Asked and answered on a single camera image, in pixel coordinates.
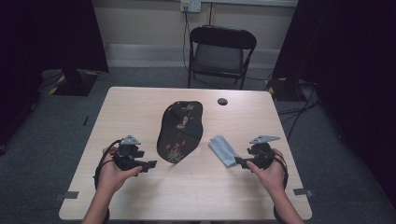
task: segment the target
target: human hand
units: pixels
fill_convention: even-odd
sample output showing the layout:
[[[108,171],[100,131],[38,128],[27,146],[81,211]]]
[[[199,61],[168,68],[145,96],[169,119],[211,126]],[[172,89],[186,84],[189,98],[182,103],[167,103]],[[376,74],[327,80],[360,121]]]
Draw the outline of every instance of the human hand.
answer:
[[[272,150],[276,154],[283,157],[282,153],[276,148],[272,148]],[[265,170],[261,170],[251,161],[247,161],[247,166],[259,178],[262,186],[268,191],[268,193],[275,194],[280,190],[284,190],[284,171],[282,165],[279,162],[273,161],[273,163]]]
[[[102,171],[99,175],[99,183],[96,191],[103,192],[104,194],[113,195],[119,190],[126,179],[135,176],[142,171],[142,167],[138,166],[134,169],[122,171],[113,161],[112,156],[118,151],[117,147],[113,147],[107,153],[104,161]]]

